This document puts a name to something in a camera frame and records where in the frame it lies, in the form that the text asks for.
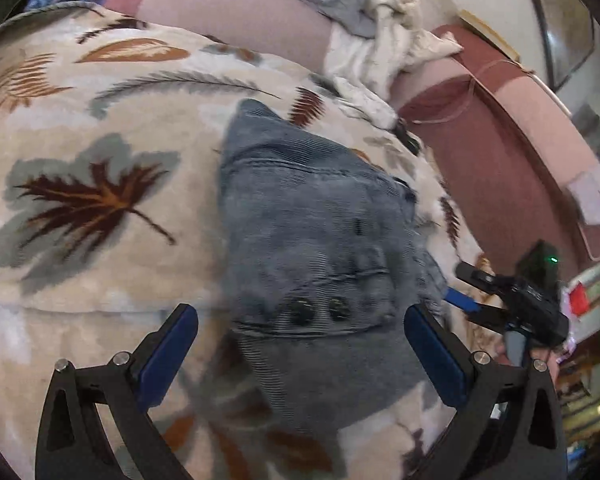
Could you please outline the person right hand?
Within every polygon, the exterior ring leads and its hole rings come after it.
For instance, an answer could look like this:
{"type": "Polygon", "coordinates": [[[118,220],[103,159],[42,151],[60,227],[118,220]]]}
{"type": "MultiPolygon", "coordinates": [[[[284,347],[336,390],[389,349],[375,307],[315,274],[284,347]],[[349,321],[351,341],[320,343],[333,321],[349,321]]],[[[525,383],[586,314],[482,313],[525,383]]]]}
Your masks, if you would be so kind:
{"type": "MultiPolygon", "coordinates": [[[[534,360],[544,361],[547,365],[547,369],[550,372],[550,377],[552,378],[552,383],[556,384],[557,377],[559,374],[559,365],[557,363],[557,354],[548,349],[543,348],[534,348],[531,350],[530,356],[534,360]]],[[[500,364],[512,365],[512,362],[509,361],[506,356],[506,348],[504,344],[499,344],[496,347],[496,356],[494,360],[500,364]]]]}

